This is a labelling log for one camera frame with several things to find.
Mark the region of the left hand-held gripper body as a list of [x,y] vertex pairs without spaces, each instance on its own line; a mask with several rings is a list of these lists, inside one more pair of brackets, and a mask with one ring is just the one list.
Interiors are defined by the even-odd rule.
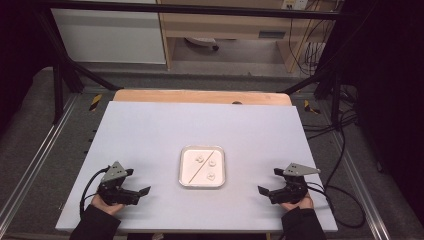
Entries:
[[137,191],[126,190],[122,187],[127,177],[125,169],[116,161],[106,171],[97,188],[97,193],[108,205],[124,204],[137,205],[140,196]]

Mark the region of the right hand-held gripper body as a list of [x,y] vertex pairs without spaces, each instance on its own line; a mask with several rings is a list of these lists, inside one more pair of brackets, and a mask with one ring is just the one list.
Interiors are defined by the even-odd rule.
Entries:
[[272,204],[299,202],[308,192],[305,176],[321,172],[320,169],[297,163],[291,163],[283,170],[284,176],[281,177],[285,180],[285,186],[269,192],[268,198]]

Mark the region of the square metal tray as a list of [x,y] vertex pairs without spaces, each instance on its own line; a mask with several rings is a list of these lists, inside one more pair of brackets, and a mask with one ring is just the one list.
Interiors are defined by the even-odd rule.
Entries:
[[190,145],[180,154],[179,182],[186,188],[216,189],[226,181],[225,153],[220,146]]

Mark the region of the person's right hand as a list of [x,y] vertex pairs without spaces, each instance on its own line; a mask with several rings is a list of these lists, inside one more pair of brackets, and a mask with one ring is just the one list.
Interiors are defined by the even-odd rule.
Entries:
[[297,203],[281,203],[280,206],[283,207],[284,209],[286,209],[287,211],[291,211],[291,210],[293,210],[295,208],[313,209],[314,208],[314,203],[313,203],[313,200],[310,197],[310,195],[307,194],[304,198],[302,198]]

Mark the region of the person's left hand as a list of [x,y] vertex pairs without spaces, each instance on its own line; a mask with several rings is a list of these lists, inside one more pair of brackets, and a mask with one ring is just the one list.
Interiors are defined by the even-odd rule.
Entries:
[[109,214],[109,215],[111,215],[111,216],[116,215],[119,211],[121,211],[121,210],[125,207],[125,205],[124,205],[124,204],[108,205],[107,203],[105,203],[105,202],[103,201],[103,199],[101,198],[101,196],[100,196],[100,195],[98,195],[98,194],[96,194],[96,195],[92,198],[92,200],[91,200],[91,204],[92,204],[94,207],[96,207],[96,208],[98,208],[98,209],[102,210],[103,212],[105,212],[105,213],[107,213],[107,214]]

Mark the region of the wooden table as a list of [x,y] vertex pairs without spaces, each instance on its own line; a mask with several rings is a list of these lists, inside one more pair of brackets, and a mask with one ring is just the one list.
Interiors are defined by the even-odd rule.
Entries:
[[291,106],[287,94],[237,91],[121,89],[114,101]]

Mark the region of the white cabinet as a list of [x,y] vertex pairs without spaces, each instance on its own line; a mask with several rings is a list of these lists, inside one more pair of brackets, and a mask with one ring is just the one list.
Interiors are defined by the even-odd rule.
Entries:
[[166,62],[153,13],[53,9],[69,56],[78,62]]

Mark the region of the black curtain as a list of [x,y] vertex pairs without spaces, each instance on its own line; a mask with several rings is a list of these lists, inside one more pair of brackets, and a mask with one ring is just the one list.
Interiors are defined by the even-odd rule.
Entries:
[[29,0],[0,0],[0,134],[51,61]]
[[424,0],[378,0],[344,78],[377,158],[424,226]]

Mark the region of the chair base with caster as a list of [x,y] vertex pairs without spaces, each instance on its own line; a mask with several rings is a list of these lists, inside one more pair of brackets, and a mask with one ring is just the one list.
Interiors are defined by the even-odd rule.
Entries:
[[217,42],[214,38],[191,38],[187,37],[186,40],[192,44],[203,46],[203,47],[210,47],[213,51],[218,51],[219,46],[217,45]]

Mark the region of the light wooden desk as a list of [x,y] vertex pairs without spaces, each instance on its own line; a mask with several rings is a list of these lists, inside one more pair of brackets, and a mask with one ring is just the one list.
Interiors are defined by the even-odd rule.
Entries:
[[[283,0],[156,0],[159,4],[283,9]],[[308,0],[307,11],[332,12],[337,0]],[[197,14],[159,15],[163,36],[172,38],[266,39],[279,47],[286,70],[293,72],[308,42],[324,43],[327,36],[309,19]]]

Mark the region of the aluminium floor rail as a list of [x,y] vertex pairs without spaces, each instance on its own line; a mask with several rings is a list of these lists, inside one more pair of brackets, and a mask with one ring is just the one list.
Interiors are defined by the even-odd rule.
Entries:
[[370,192],[368,191],[367,186],[365,185],[365,181],[361,177],[354,164],[353,158],[347,148],[346,141],[343,139],[343,136],[340,132],[333,132],[332,135],[338,145],[339,150],[341,151],[341,162],[344,165],[344,169],[353,187],[356,197],[363,207],[368,226],[374,236],[374,239],[391,240],[386,225],[380,216],[380,213]]
[[48,157],[52,147],[59,137],[63,127],[66,125],[74,106],[79,99],[79,94],[71,94],[65,104],[64,113],[59,120],[49,129],[47,136],[33,156],[29,166],[20,178],[17,186],[14,188],[11,196],[6,201],[4,207],[0,211],[0,236],[4,235],[7,228],[15,217],[20,205],[22,204],[26,194],[28,193],[34,179],[42,168],[46,158]]

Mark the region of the black metal frame stand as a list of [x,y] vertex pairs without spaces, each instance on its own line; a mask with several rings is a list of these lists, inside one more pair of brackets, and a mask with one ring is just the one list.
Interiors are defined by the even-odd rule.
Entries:
[[58,123],[64,115],[63,84],[67,85],[71,93],[81,93],[84,90],[79,74],[88,77],[108,90],[121,90],[121,87],[109,83],[69,57],[53,14],[49,9],[39,8],[34,11],[34,16],[47,38],[48,49],[53,60],[54,124]]
[[324,99],[329,94],[332,94],[331,114],[330,120],[333,126],[340,125],[339,107],[340,107],[340,93],[341,93],[341,71],[330,70],[323,68],[316,72],[313,76],[282,90],[282,93],[291,95],[298,90],[312,84],[318,83],[315,89],[314,96],[316,99]]

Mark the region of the white wall socket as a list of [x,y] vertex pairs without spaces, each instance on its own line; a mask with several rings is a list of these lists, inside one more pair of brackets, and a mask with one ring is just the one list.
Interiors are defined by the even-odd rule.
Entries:
[[308,0],[283,0],[282,8],[288,10],[305,10]]

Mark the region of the black metal frame bar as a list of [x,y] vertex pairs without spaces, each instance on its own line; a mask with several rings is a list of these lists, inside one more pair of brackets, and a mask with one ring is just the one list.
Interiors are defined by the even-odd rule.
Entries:
[[99,1],[76,1],[76,0],[37,0],[37,2],[48,8],[72,9],[72,10],[172,13],[172,14],[197,14],[197,15],[222,15],[222,16],[250,16],[250,17],[320,19],[320,20],[339,20],[346,17],[345,14],[341,14],[337,12],[276,10],[276,9],[243,8],[243,7],[99,2]]

